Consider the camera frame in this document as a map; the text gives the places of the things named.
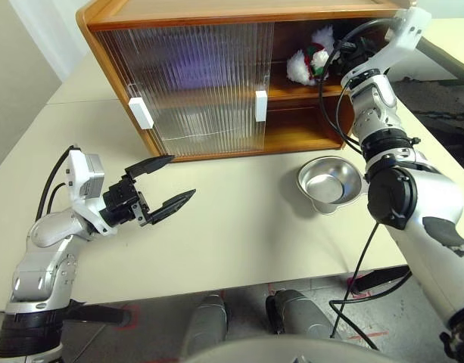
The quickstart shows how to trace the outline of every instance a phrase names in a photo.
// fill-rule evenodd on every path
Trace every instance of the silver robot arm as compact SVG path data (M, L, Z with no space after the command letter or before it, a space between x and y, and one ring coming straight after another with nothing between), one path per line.
M158 223L195 192L179 194L150 213L134 187L135 178L160 169L173 157L155 157L130 166L101 196L104 170L98 155L69 148L67 156L66 184L72 206L43 216L30 229L0 330L0 361L61 361L63 321L79 306L70 295L81 249L97 234L117 233L117 226L124 222L137 219L141 226Z
M341 84L350 85L353 133L366 160L368 210L386 226L413 276L452 331L451 337L443 335L447 354L464 361L464 239L456 232L462 193L414 150L419 139L409 138L402 128L397 98L383 74L416 47L429 14L410 8L397 16L404 22L395 30L396 38L352 69Z

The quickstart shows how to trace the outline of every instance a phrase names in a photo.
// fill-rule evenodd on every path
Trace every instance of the stuffed toy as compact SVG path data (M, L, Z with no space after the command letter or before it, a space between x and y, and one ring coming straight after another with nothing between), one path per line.
M315 85L322 75L322 68L334 48L332 26L315 31L311 44L297 51L287 61L287 78L303 85Z

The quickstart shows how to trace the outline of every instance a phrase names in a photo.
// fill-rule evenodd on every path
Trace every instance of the black wire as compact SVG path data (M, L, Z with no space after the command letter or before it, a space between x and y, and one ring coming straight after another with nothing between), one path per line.
M373 343L373 341L356 324L354 324L345 314L343 314L335 306L335 304L336 305L341 304L341 307L343 307L344 304L357 304L357 303L364 303L366 301L379 299L380 297L387 296L388 294L393 293L395 290L398 290L403 284L405 284L408 281L408 279L411 276L412 276L412 272L408 271L406 275L403 276L402 279L398 281L393 287L389 288L386 291L383 291L382 293L377 293L376 295L373 295L373 296L363 297L361 299L355 299L355 300L330 300L329 306L331 306L331 309L333 309L335 313L338 314L338 318L343 319L350 327L354 329L354 331L356 331L368 343L371 349L379 350L378 347Z
M360 259L358 260L358 263L356 264L356 268L354 269L354 274L353 274L353 279L351 280L349 286L347 287L347 290L346 290L346 293L344 295L344 298L343 300L347 300L347 297L350 295L350 292L351 292L351 289L353 288L353 284L354 284L354 281L356 280L356 277L358 275L358 272L360 271L360 266L361 266L361 263L363 262L363 259L365 257L365 254L366 254L366 250L368 249L369 247L369 244L371 243L372 239L373 239L373 236L375 235L376 233L376 230L378 229L378 226L379 226L379 223L376 222L375 223L375 227L373 227L371 233L369 234L369 237L368 237L368 240L363 248L363 251L361 253L361 256L360 256ZM339 309L339 313L338 313L338 317L336 318L336 321L335 321L335 325L334 327L332 328L332 332L331 332L331 338L334 338L335 337L335 334L336 334L336 330L338 329L338 324L339 324L339 319L340 318L343 318L344 321L347 322L346 319L344 319L344 316L341 316L342 315L342 312L343 312L343 309L344 309L344 304L341 305L341 308Z
M62 188L64 185L65 185L65 183L60 183L55 188L53 188L53 191L51 191L50 198L48 199L47 214L49 214L51 212L51 205L53 204L53 199L55 198L55 195L56 195L58 189Z
M51 170L50 175L47 178L47 182L45 183L45 187L43 187L43 192L42 192L42 196L40 197L38 210L36 211L35 222L38 221L40 218L42 218L43 208L45 206L45 201L47 199L48 191L50 190L51 183L53 182L53 179L55 175L57 174L58 169L64 163L65 159L68 156L69 151L76 150L76 149L78 150L78 147L74 147L73 145L70 145L68 149L66 149L65 152L60 156L60 159L57 160L57 163L54 165L53 169Z
M341 136L343 141L347 145L349 145L349 147L355 150L358 154L362 154L360 149L356 148L356 146L350 143L350 141L347 139L347 136L344 134L343 130L341 129L341 126L339 125L339 107L341 106L341 101L343 100L344 93L346 92L350 83L351 83L351 79L347 81L346 85L344 85L344 88L341 90L341 94L339 95L338 103L336 104L335 122L336 122L336 127L338 128L338 134Z
M351 38L353 38L357 34L361 33L363 30L366 30L368 28L371 28L373 26L378 26L378 25L385 25L385 24L386 25L391 25L394 22L395 22L395 20L393 18L374 19L374 20L371 20L371 21L369 21L367 23L361 24L360 26L354 28L334 47L334 49L332 50L331 54L328 57L328 60L325 62L324 67L322 68L321 77L319 79L319 108L321 109L322 115L324 116L325 120L329 123L329 125L337 133L339 133L339 131L336 129L336 125L334 123L332 123L332 121L329 119L328 113L327 113L327 111L325 109L324 97L323 97L323 94L322 94L323 89L324 89L324 78L325 78L325 75L328 72L329 65L332 63L332 60L333 60L334 56L336 55L336 53L338 53L339 49L341 49L343 44L345 42L349 41ZM349 136L346 136L346 138L344 140L345 141L348 140L349 142L351 142L351 143L353 143L355 145L359 145L358 141L350 138Z

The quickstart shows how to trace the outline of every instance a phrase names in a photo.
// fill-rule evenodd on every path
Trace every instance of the floor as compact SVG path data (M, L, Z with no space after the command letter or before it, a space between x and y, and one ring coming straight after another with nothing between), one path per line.
M312 299L329 317L328 301L343 296L347 276L260 284L224 290L229 307L227 340L270 334L265 298L276 290L295 289ZM363 293L374 294L387 286ZM62 342L66 363L94 361L164 363L177 361L188 320L207 293L193 293L113 304L133 311L131 327L66 322ZM413 278L382 299L348 306L347 315L390 357L412 363L451 362L438 334L444 330ZM348 326L341 336L352 344L366 344Z

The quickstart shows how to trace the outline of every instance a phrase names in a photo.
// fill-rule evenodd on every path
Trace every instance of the stainless steel bowl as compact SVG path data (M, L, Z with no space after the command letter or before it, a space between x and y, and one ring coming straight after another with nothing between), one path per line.
M311 160L299 171L297 184L322 214L354 202L368 188L360 171L342 157Z

